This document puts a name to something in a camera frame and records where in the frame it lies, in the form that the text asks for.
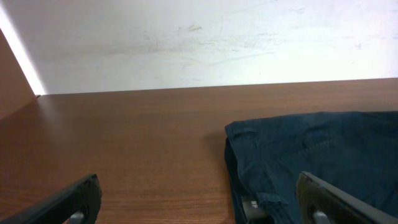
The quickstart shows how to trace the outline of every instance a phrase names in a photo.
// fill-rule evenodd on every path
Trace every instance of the jeans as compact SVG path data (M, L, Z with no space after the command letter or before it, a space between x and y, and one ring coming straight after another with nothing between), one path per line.
M268 222L301 223L295 184L311 172L398 217L398 112L313 113L235 121L225 127L236 223L253 197Z

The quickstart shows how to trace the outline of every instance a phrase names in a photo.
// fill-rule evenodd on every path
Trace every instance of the navy fabric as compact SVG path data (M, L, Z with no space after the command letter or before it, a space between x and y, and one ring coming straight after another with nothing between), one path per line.
M301 171L398 217L398 112L295 114L235 121L225 131L237 224L249 223L243 196L274 223L301 223Z

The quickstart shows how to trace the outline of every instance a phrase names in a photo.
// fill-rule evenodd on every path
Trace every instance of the brown tabletop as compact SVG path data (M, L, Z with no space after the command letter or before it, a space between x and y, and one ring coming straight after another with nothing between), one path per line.
M224 126L398 110L398 79L41 96L0 120L0 219L89 173L97 223L233 223Z

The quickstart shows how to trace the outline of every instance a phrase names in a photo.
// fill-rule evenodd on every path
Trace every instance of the bright white strip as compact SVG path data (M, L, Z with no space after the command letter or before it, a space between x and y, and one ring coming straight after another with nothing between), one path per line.
M0 29L2 30L4 36L6 37L8 44L14 53L19 66L21 66L22 71L25 74L30 87L32 88L35 95L46 95L42 83L40 82L39 76L33 63L29 59L29 54L26 51L21 38L17 34L7 12L0 1Z

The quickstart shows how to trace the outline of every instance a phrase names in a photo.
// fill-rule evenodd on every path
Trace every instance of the scuffed wall surface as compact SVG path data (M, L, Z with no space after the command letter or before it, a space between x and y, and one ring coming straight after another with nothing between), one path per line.
M395 0L3 0L48 93L398 77Z

